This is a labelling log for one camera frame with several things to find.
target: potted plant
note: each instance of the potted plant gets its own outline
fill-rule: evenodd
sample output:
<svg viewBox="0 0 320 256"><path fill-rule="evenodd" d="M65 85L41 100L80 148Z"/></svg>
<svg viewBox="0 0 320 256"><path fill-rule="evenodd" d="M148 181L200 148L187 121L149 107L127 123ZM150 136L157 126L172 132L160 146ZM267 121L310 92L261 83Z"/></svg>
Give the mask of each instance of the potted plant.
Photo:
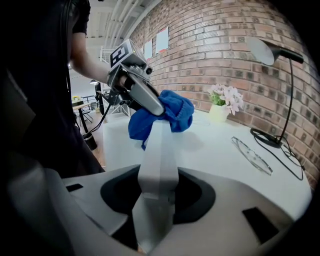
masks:
<svg viewBox="0 0 320 256"><path fill-rule="evenodd" d="M243 108L243 95L240 94L237 88L225 86L223 84L214 84L208 89L212 106L209 111L209 117L215 122L225 122L227 116L233 115Z"/></svg>

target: blue cloth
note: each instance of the blue cloth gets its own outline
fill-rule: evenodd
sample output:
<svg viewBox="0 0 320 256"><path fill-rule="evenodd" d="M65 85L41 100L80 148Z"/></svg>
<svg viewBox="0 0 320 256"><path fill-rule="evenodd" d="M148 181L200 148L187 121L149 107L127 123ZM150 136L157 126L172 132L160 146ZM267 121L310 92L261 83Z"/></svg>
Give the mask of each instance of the blue cloth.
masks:
<svg viewBox="0 0 320 256"><path fill-rule="evenodd" d="M164 115L155 116L141 108L131 116L129 122L129 136L131 139L143 141L141 146L143 150L146 149L145 141L149 137L154 121L168 120L174 133L181 133L192 124L195 107L189 99L171 90L163 90L158 99L165 107Z"/></svg>

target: white table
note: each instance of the white table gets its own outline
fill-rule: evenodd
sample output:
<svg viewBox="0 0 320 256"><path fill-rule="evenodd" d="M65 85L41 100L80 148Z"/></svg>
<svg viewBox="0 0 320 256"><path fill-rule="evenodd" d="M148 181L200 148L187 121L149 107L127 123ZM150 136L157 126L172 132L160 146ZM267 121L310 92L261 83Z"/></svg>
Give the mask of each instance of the white table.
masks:
<svg viewBox="0 0 320 256"><path fill-rule="evenodd" d="M250 128L233 121L210 123L207 113L196 110L191 127L173 134L175 158L178 167L230 178L252 187L283 209L294 220L298 219L309 205L312 194L304 175L303 181L295 178L277 159L257 144ZM129 138L125 118L103 126L106 171L114 171L140 164L144 151L141 141ZM235 136L261 156L273 169L272 176L259 171L232 144ZM272 148L296 175L300 167L285 157L281 149Z"/></svg>

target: paper on wall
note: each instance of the paper on wall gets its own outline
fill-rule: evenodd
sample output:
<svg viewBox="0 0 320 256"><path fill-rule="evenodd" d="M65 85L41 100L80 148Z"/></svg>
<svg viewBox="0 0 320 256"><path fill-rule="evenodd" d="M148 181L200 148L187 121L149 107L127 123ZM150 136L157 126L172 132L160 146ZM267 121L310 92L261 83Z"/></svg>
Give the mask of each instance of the paper on wall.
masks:
<svg viewBox="0 0 320 256"><path fill-rule="evenodd" d="M152 58L152 39L144 44L144 57L146 60Z"/></svg>
<svg viewBox="0 0 320 256"><path fill-rule="evenodd" d="M156 34L155 53L162 53L167 48L169 48L168 27Z"/></svg>

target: white vase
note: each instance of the white vase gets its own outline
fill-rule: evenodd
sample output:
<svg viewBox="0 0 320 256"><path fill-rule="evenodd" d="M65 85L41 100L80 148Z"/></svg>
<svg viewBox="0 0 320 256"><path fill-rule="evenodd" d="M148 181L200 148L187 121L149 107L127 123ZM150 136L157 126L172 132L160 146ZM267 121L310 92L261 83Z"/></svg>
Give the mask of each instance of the white vase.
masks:
<svg viewBox="0 0 320 256"><path fill-rule="evenodd" d="M228 110L225 106L213 105L209 111L209 119L213 122L221 123L227 120L227 116L229 115Z"/></svg>

